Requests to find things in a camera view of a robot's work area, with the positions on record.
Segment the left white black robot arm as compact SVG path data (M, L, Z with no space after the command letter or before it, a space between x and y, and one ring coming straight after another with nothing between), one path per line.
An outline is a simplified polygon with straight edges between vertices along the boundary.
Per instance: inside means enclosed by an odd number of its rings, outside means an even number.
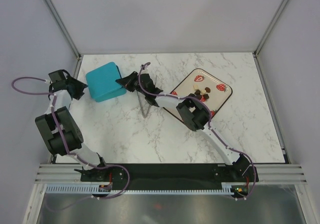
M82 165L80 173L92 171L98 181L105 181L110 170L103 158L84 143L82 132L71 115L72 100L80 100L87 84L60 69L48 74L49 105L47 111L35 119L35 124L48 151L56 156L67 156Z

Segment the metal tweezers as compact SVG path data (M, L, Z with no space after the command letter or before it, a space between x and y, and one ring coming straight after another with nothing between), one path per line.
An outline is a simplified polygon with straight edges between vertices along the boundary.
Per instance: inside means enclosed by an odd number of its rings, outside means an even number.
M155 82L151 78L151 76L147 73L140 75L140 81L142 87L148 92L155 94L157 91L157 87ZM141 114L143 118L146 118L150 112L151 106L155 104L155 96L145 93L143 90L140 89L138 85L138 90L136 91Z

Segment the teal box lid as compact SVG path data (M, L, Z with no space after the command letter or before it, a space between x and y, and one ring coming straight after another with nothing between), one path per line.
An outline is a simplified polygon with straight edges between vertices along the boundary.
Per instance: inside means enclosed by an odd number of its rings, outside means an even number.
M109 62L88 72L85 79L91 98L93 99L98 88L107 87L113 90L122 87L116 83L116 80L120 78L119 68L114 62Z

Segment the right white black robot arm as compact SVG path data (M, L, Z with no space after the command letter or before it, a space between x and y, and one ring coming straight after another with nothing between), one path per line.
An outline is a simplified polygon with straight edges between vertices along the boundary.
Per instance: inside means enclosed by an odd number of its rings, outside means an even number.
M180 97L164 93L155 86L148 73L132 72L130 75L115 81L129 92L137 91L144 95L148 104L159 108L175 108L184 125L191 131L199 132L213 145L230 168L228 175L233 181L244 177L257 177L257 171L251 158L244 152L232 148L212 125L212 114L209 108L194 94Z

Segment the teal chocolate box tray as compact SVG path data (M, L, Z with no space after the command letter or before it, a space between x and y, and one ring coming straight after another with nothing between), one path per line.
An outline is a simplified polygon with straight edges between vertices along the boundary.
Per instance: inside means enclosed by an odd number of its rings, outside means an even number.
M99 87L95 90L95 93L93 95L93 99L97 102L104 102L106 100L110 100L119 96L124 95L127 92L126 89L123 87L120 88L107 88L107 87Z

